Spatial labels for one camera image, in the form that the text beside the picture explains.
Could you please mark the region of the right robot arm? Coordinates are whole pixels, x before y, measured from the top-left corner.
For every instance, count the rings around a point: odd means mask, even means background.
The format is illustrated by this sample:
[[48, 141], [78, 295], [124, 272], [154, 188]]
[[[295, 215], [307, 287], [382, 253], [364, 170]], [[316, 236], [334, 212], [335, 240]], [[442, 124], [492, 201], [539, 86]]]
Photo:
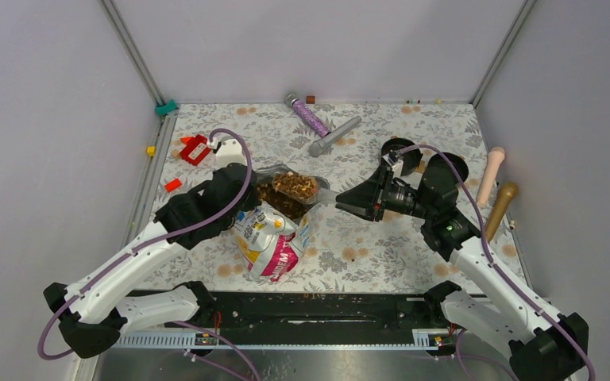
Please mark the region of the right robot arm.
[[366, 221], [387, 211], [423, 220], [427, 246], [453, 264], [486, 295], [482, 304], [446, 281], [427, 293], [428, 323], [467, 329], [508, 359], [518, 380], [565, 380], [593, 368], [587, 356], [589, 327], [536, 294], [493, 254], [481, 231], [458, 209], [461, 178], [449, 160], [433, 158], [417, 187], [381, 164], [372, 176], [335, 198], [338, 209]]

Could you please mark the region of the cat food bag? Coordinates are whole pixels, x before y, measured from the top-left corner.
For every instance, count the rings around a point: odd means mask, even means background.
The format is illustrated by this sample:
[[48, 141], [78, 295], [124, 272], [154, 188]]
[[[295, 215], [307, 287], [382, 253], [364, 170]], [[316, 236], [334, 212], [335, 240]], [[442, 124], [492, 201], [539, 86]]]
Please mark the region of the cat food bag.
[[305, 205], [292, 219], [283, 213], [284, 206], [263, 201], [253, 210], [238, 212], [232, 233], [247, 262], [249, 278], [277, 282], [290, 272], [311, 246], [315, 215], [321, 208], [319, 202]]

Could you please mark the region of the clear plastic scoop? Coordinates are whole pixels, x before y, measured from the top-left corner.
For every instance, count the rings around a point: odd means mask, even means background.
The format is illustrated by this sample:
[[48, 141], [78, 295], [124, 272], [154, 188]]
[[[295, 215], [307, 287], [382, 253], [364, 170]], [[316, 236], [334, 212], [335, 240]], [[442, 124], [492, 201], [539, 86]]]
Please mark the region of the clear plastic scoop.
[[278, 173], [272, 179], [275, 191], [304, 205], [332, 204], [339, 195], [330, 184], [319, 177], [303, 175], [295, 171]]

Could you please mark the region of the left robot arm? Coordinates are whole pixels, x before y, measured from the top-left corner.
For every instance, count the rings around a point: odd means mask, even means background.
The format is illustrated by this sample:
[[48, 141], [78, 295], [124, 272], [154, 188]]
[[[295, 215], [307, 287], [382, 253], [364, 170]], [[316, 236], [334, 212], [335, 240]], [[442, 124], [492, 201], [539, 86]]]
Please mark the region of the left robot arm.
[[214, 318], [213, 297], [200, 281], [142, 296], [135, 287], [171, 258], [229, 230], [240, 212], [259, 206], [257, 175], [232, 163], [210, 180], [177, 194], [125, 248], [80, 281], [52, 283], [44, 298], [70, 351], [88, 359], [111, 348], [127, 333], [174, 321], [207, 325]]

